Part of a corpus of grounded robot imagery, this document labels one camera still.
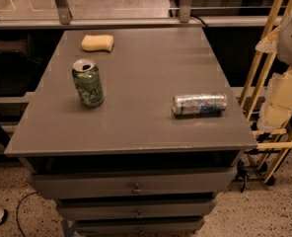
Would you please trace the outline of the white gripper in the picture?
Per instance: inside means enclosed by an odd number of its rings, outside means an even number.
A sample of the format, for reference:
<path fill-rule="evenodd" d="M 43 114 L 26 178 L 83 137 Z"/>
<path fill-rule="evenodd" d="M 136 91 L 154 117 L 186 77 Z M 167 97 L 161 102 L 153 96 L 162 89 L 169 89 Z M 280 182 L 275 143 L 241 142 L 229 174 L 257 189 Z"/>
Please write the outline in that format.
<path fill-rule="evenodd" d="M 256 51 L 271 53 L 277 50 L 280 28 L 276 27 L 255 46 Z M 265 102 L 260 108 L 257 128 L 273 132 L 282 127 L 292 115 L 292 67 L 283 74 L 274 73 L 266 88 Z"/>

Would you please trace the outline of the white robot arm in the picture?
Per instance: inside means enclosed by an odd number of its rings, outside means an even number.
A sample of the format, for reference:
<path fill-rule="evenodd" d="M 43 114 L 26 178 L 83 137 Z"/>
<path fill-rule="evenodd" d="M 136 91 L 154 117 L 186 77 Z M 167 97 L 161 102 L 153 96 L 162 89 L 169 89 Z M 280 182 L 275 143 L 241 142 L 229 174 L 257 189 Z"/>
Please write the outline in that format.
<path fill-rule="evenodd" d="M 283 22 L 255 46 L 264 53 L 277 52 L 277 59 L 288 65 L 283 74 L 270 78 L 259 111 L 257 128 L 272 132 L 292 117 L 292 11 Z"/>

